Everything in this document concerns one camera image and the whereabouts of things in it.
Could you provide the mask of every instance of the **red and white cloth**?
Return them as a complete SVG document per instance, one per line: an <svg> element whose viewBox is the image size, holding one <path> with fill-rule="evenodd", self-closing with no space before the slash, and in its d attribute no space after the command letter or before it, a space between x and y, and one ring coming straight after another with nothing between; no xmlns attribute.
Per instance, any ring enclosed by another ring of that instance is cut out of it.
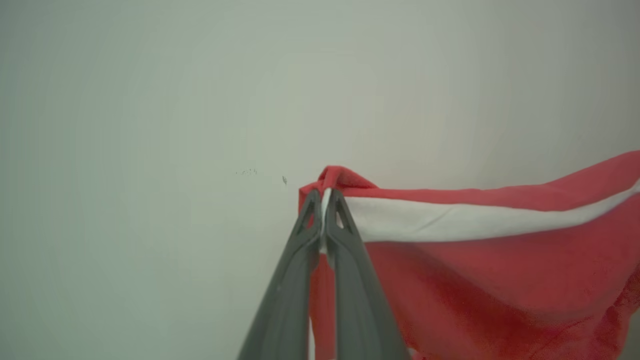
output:
<svg viewBox="0 0 640 360"><path fill-rule="evenodd" d="M414 359L615 359L640 306L640 151L547 184L343 192ZM316 359L335 358L333 272L311 278Z"/></svg>

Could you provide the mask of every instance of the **white wall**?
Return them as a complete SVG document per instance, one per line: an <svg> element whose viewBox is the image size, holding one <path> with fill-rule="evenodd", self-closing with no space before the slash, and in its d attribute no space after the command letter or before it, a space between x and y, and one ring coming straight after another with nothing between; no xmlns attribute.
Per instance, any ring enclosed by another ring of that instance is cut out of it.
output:
<svg viewBox="0 0 640 360"><path fill-rule="evenodd" d="M487 188L640 149L639 34L634 0L2 1L0 358L234 358L325 165Z"/></svg>

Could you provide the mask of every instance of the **red fabric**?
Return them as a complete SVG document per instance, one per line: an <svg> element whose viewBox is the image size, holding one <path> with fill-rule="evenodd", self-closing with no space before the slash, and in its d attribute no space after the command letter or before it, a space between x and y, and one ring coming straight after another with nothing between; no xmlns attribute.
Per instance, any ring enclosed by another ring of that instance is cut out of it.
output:
<svg viewBox="0 0 640 360"><path fill-rule="evenodd" d="M300 189L346 197L564 211L631 188L640 151L551 183L494 190L384 190L343 167ZM416 359L615 359L640 306L640 194L586 224L447 243L367 243ZM333 272L311 278L316 359L335 358Z"/></svg>

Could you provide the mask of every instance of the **red cloth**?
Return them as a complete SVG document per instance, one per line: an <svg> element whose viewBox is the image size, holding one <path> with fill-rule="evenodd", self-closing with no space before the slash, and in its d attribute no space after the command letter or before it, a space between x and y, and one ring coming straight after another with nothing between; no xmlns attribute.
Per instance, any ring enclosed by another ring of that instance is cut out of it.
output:
<svg viewBox="0 0 640 360"><path fill-rule="evenodd" d="M350 208L350 199L374 199L362 208L376 209L391 203L377 199L408 200L392 202L413 213L421 211L415 202L471 204L462 212L473 219L477 211L478 221L496 208L532 222L539 215L580 219L585 207L600 211L579 224L491 238L459 239L458 229L439 228L432 240L433 222L461 213L448 209L414 232L385 233L366 247L407 347L418 352L414 358L603 360L620 353L628 319L640 306L639 179L640 151L547 184L494 190L386 190L346 168L327 167L300 189L300 204L311 189L336 188ZM365 238L367 229L360 232ZM398 241L407 236L414 239ZM438 240L443 236L455 241ZM333 299L333 271L323 256L310 288L317 360L335 359Z"/></svg>

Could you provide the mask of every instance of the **cloth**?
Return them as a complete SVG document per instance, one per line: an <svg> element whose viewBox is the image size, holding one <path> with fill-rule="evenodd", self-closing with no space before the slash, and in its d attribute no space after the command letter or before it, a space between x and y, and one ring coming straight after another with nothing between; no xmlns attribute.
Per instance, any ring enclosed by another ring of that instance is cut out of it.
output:
<svg viewBox="0 0 640 360"><path fill-rule="evenodd" d="M640 306L640 151L556 181L380 189L329 166L414 359L615 359ZM316 359L335 359L333 272L310 284Z"/></svg>

